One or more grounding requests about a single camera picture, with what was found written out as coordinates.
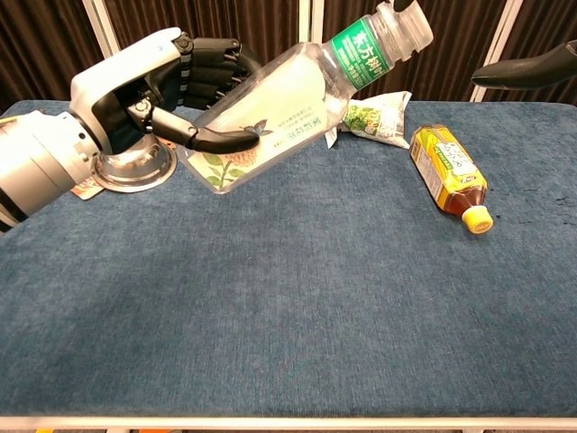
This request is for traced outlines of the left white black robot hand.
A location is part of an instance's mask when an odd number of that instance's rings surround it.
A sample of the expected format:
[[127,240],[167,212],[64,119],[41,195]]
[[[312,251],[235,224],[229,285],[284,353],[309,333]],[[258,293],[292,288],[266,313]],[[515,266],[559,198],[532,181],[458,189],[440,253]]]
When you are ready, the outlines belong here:
[[256,54],[231,38],[192,38],[178,27],[156,31],[77,74],[71,113],[104,154],[119,154],[149,122],[132,117],[143,99],[167,112],[207,110],[261,68]]

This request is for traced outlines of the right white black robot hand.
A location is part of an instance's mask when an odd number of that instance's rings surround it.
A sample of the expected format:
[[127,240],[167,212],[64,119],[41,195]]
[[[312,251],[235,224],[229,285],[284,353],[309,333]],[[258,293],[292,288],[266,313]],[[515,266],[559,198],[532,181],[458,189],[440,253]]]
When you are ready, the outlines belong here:
[[[390,0],[395,2],[396,12],[403,11],[408,0]],[[478,57],[473,52],[476,43],[472,42],[472,33],[465,38],[449,34],[449,30],[440,31],[441,36],[449,37],[447,45],[461,60]],[[498,90],[533,90],[548,88],[571,78],[577,77],[577,39],[564,42],[539,56],[499,60],[488,66],[476,69],[471,75],[471,83],[480,88]]]

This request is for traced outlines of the white bottle cap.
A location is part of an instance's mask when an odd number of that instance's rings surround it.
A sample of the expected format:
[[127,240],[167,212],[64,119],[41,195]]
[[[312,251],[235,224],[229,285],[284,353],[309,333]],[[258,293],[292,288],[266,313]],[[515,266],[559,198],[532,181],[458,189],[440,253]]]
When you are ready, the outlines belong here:
[[408,0],[400,12],[395,2],[382,2],[377,6],[380,36],[393,63],[408,60],[414,52],[422,51],[434,39],[429,22],[417,0]]

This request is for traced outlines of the tea bottle yellow label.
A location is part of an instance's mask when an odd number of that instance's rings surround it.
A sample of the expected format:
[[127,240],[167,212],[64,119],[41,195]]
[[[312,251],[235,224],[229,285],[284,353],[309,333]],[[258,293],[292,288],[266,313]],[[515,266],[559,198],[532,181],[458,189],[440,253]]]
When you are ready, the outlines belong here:
[[412,135],[410,156],[438,208],[480,235],[493,227],[484,205],[488,183],[453,132],[442,124],[423,125]]

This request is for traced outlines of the transparent bottle green label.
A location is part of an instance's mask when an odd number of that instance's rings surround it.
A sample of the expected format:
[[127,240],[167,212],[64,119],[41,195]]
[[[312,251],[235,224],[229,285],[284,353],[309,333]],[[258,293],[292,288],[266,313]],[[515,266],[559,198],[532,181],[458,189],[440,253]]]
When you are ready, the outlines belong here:
[[319,45],[301,42],[267,64],[200,117],[217,132],[249,132],[247,151],[185,151],[180,158],[215,194],[224,194],[335,127],[353,95],[389,71],[380,14],[365,15]]

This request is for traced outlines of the dark brown pleated curtain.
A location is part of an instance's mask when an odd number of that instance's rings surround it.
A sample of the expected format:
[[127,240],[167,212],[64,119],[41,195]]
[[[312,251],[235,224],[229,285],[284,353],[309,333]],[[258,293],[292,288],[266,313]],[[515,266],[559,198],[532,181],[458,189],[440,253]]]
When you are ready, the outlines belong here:
[[235,38],[267,63],[298,42],[298,0],[104,0],[124,48],[177,26],[191,37]]
[[103,59],[82,0],[0,0],[0,113],[69,100],[72,78]]
[[434,39],[357,92],[357,99],[408,90],[414,100],[468,101],[507,0],[417,0]]
[[[577,40],[577,0],[523,0],[500,58],[516,60],[544,54]],[[489,89],[485,102],[549,102],[577,106],[577,78],[533,90]]]

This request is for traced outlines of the white green snack bag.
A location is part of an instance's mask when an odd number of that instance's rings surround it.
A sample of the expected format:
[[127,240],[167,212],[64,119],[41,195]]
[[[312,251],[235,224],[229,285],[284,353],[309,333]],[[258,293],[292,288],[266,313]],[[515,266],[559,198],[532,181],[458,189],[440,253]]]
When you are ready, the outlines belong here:
[[325,134],[327,148],[334,146],[338,132],[347,132],[361,138],[408,149],[409,144],[404,137],[405,109],[411,97],[411,92],[399,91],[363,100],[353,99],[343,120]]

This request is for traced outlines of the blue felt table mat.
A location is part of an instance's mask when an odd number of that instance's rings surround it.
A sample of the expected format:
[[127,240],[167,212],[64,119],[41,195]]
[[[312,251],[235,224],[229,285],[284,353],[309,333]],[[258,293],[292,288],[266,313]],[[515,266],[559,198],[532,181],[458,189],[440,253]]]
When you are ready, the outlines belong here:
[[423,124],[486,177],[488,233],[344,134],[1,235],[0,416],[577,417],[577,106],[410,103]]

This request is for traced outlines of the white metal frame post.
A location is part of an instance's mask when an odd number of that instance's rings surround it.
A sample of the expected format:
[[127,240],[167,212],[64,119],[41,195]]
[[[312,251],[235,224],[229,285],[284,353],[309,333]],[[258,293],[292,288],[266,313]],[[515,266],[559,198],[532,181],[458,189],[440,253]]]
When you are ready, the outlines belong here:
[[524,0],[507,0],[493,34],[483,66],[500,60]]
[[82,4],[104,58],[116,54],[120,45],[105,0],[82,0]]
[[298,41],[323,40],[325,0],[298,0]]

